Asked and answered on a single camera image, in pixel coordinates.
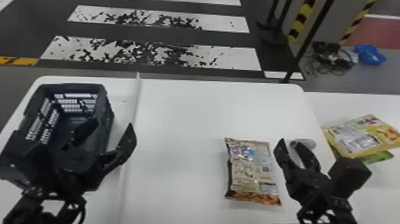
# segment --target yellow and black striped tape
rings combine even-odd
[[[9,64],[14,66],[35,66],[38,58],[20,58],[20,57],[2,57],[0,56],[0,64]]]
[[[301,6],[300,13],[297,15],[295,24],[289,32],[287,38],[289,42],[296,43],[300,33],[304,30],[305,22],[311,16],[314,10],[314,5],[317,0],[305,0]]]
[[[340,45],[344,45],[348,41],[348,39],[351,37],[351,35],[357,29],[357,26],[360,24],[361,20],[363,20],[365,15],[368,14],[368,12],[370,11],[370,9],[372,8],[372,6],[375,4],[376,1],[377,0],[369,0],[367,2],[367,4],[365,5],[365,7],[361,10],[361,12],[359,12],[357,14],[357,16],[354,19],[353,23],[347,29],[347,31],[346,31],[345,35],[343,36],[343,38],[340,40],[340,42],[339,42]]]

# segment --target blue object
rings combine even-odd
[[[360,61],[364,64],[377,66],[386,61],[386,57],[374,45],[356,45],[354,52],[360,56]]]

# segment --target food package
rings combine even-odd
[[[229,153],[227,199],[280,206],[268,142],[225,138]]]
[[[371,155],[382,155],[386,150],[400,147],[400,133],[371,114],[322,129],[328,143],[342,157],[368,158],[371,163]]]

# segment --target metal stand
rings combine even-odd
[[[279,17],[278,25],[274,30],[266,30],[262,35],[262,40],[270,45],[286,45],[288,43],[288,37],[282,32],[282,25],[285,21],[286,15],[288,14],[289,7],[293,0],[286,0],[285,6],[282,9],[282,13]]]
[[[270,13],[268,14],[267,19],[265,19],[264,14],[259,15],[257,19],[257,25],[263,30],[274,29],[275,27],[278,26],[278,20],[275,18],[275,11],[276,8],[278,7],[278,1],[279,0],[274,0],[274,2],[272,3]]]
[[[318,29],[320,28],[322,22],[325,19],[326,14],[328,14],[330,7],[334,3],[335,0],[327,0],[324,4],[324,7],[322,8],[320,14],[318,15],[314,25],[312,26],[310,33],[308,34],[306,40],[304,41],[303,45],[301,46],[299,52],[297,53],[297,56],[295,58],[295,62],[293,63],[292,67],[289,69],[287,72],[286,76],[280,80],[280,83],[289,83],[290,78],[293,75],[293,72],[297,68],[299,62],[301,61],[301,58],[304,56],[304,53],[308,49],[311,41],[313,41],[315,34],[317,33]]]

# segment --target black plastic basket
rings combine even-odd
[[[114,120],[105,88],[102,85],[81,83],[40,85],[24,111],[20,127],[14,131],[5,147],[24,150],[20,149],[23,145],[28,150],[39,142],[49,150],[54,161],[59,162],[63,154],[58,152],[68,150],[65,147],[65,137],[71,136],[77,127],[89,119],[96,119],[98,126],[80,144],[79,149],[95,156],[107,150]],[[8,179],[18,186],[28,182],[5,156],[0,157],[0,178]]]

